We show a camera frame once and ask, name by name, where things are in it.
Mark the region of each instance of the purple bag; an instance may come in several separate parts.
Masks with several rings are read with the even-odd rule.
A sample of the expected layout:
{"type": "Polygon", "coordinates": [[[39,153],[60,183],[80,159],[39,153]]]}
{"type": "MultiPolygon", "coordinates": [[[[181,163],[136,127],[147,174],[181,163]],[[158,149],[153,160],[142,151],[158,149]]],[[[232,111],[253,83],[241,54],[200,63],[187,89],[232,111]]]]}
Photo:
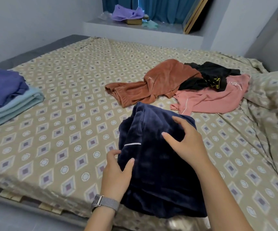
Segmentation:
{"type": "Polygon", "coordinates": [[[136,10],[132,10],[122,7],[121,5],[116,5],[111,18],[116,21],[122,21],[125,19],[143,18],[143,16],[144,11],[140,7],[138,7],[136,10]]]}

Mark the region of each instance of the patterned bed sheet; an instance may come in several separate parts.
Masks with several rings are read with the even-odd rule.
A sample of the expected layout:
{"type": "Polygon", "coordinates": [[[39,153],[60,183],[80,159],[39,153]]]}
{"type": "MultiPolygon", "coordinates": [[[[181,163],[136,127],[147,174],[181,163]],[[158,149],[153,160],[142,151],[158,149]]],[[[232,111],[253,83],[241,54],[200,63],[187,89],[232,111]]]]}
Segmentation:
{"type": "MultiPolygon", "coordinates": [[[[0,187],[80,216],[100,191],[106,153],[118,147],[121,108],[105,92],[135,82],[160,62],[214,62],[242,73],[266,72],[254,59],[217,52],[153,47],[88,38],[14,68],[46,99],[0,126],[0,187]]],[[[170,109],[173,98],[153,105],[170,109]]],[[[268,165],[246,99],[233,112],[193,113],[210,159],[254,230],[278,230],[278,176],[268,165]]],[[[114,225],[130,230],[205,230],[206,219],[158,219],[120,207],[114,225]]]]}

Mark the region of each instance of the green item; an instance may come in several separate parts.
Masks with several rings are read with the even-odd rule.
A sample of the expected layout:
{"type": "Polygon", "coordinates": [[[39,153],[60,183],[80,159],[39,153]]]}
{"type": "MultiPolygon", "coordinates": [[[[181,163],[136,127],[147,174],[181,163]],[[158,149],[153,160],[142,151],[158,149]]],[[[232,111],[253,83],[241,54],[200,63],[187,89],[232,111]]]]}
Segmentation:
{"type": "Polygon", "coordinates": [[[158,24],[155,23],[154,21],[150,20],[150,21],[147,21],[147,22],[142,23],[142,26],[148,27],[148,28],[150,28],[150,29],[155,29],[155,28],[158,27],[158,24]]]}

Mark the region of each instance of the purple cloth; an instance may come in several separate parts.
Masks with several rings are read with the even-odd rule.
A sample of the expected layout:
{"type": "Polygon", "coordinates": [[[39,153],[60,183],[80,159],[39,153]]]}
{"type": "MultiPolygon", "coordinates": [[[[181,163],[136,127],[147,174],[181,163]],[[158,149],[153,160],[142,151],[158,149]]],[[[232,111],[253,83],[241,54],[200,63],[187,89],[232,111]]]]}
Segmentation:
{"type": "Polygon", "coordinates": [[[24,77],[18,72],[0,69],[0,108],[28,89],[24,77]]]}
{"type": "Polygon", "coordinates": [[[127,9],[121,5],[116,5],[111,18],[116,21],[122,21],[125,19],[137,19],[143,18],[144,11],[138,7],[136,10],[127,9]]]}

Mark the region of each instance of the patterned pillowcase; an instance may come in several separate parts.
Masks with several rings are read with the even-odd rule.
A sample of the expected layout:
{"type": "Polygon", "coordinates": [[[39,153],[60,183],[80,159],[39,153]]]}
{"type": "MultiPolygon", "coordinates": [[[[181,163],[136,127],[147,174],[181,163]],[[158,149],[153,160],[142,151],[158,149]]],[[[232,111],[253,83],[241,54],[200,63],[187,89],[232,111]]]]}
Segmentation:
{"type": "Polygon", "coordinates": [[[278,117],[278,71],[253,75],[244,97],[278,117]]]}

